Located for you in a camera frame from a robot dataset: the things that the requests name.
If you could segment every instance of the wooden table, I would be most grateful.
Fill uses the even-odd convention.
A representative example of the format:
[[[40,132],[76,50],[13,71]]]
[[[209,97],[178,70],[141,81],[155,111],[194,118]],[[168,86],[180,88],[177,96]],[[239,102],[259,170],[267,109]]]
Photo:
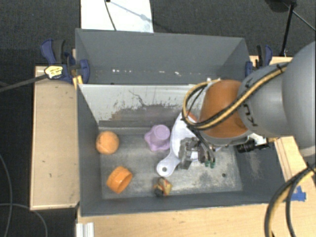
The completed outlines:
[[[274,62],[289,60],[274,58]],[[36,67],[36,76],[43,69]],[[75,207],[79,201],[75,109],[73,86],[61,81],[36,83],[30,199],[33,210]],[[305,168],[292,137],[278,139],[275,145],[286,179]],[[312,237],[316,220],[315,185],[310,179],[301,187],[307,193],[307,200],[293,202],[293,225],[297,236]],[[257,204],[97,217],[81,217],[78,213],[78,222],[92,222],[96,237],[261,237],[266,208],[266,204]],[[273,223],[276,237],[289,236],[284,212],[282,204]]]

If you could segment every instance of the blue clamp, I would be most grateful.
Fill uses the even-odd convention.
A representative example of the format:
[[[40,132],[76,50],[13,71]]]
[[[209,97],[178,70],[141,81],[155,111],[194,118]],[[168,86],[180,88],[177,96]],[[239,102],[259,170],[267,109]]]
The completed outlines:
[[[272,49],[268,45],[265,45],[264,48],[261,45],[257,45],[257,50],[258,50],[259,59],[256,60],[255,68],[253,67],[253,63],[251,61],[246,62],[246,66],[245,66],[246,77],[250,75],[253,71],[268,66],[272,60],[272,57],[273,57]]]
[[[297,186],[296,193],[293,193],[291,201],[302,201],[306,200],[306,192],[302,192],[301,186]]]
[[[86,59],[80,60],[76,64],[74,57],[63,51],[65,41],[63,39],[53,40],[47,39],[40,45],[42,56],[48,61],[48,64],[58,65],[63,68],[63,76],[58,80],[73,83],[72,70],[76,70],[76,75],[80,72],[83,83],[88,83],[90,76],[90,67]]]

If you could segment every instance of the orange cup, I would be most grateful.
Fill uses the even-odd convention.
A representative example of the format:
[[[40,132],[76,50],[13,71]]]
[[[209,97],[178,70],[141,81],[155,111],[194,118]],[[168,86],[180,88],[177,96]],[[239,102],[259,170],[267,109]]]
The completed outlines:
[[[122,166],[117,167],[112,171],[108,180],[107,186],[117,194],[120,194],[130,183],[133,174]]]

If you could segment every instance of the clamp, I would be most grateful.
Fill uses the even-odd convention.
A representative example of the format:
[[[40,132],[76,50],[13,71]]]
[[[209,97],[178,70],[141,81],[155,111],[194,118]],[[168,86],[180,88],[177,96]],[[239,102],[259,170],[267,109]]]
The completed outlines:
[[[82,82],[87,83],[90,76],[90,67],[86,59],[80,60],[76,64],[74,57],[64,52],[63,39],[47,39],[40,45],[42,56],[48,61],[49,67],[45,69],[45,74],[49,79],[58,79],[68,83],[73,83],[77,76],[82,77]]]

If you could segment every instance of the gray bin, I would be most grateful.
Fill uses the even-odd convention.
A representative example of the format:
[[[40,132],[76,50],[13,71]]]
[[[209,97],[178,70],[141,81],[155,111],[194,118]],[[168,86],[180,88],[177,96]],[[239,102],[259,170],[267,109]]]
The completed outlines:
[[[78,87],[82,216],[266,203],[284,182],[272,145],[245,154],[228,147],[217,152],[213,169],[195,162],[189,170],[176,170],[168,178],[170,196],[153,193],[156,165],[168,151],[151,152],[145,133],[158,123],[172,128],[190,83],[207,77],[242,80],[249,60],[243,39],[77,30],[76,51],[77,59],[87,58],[91,66],[89,84]],[[113,155],[95,149],[103,130],[120,138]],[[105,183],[120,165],[134,176],[117,195]]]

